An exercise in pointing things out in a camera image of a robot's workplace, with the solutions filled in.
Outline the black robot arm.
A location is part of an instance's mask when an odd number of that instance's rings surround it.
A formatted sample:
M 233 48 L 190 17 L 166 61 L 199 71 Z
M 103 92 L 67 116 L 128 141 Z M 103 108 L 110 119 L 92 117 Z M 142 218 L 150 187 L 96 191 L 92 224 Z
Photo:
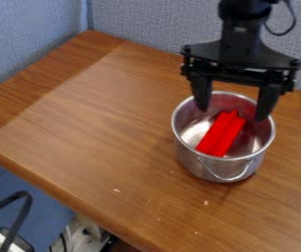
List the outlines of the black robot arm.
M 221 38 L 182 48 L 182 75 L 190 81 L 199 110 L 209 107 L 215 81 L 259 89 L 258 121 L 270 116 L 278 98 L 294 90 L 301 60 L 267 47 L 262 40 L 271 6 L 278 3 L 293 6 L 292 0 L 221 0 Z

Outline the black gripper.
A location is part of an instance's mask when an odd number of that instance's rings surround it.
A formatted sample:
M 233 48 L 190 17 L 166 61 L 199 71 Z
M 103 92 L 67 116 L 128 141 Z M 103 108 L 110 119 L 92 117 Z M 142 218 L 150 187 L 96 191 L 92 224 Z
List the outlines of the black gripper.
M 301 60 L 275 51 L 262 40 L 263 19 L 225 19 L 221 38 L 182 48 L 182 74 L 190 80 L 198 109 L 206 111 L 213 81 L 259 87 L 255 119 L 270 116 L 279 97 L 294 90 Z

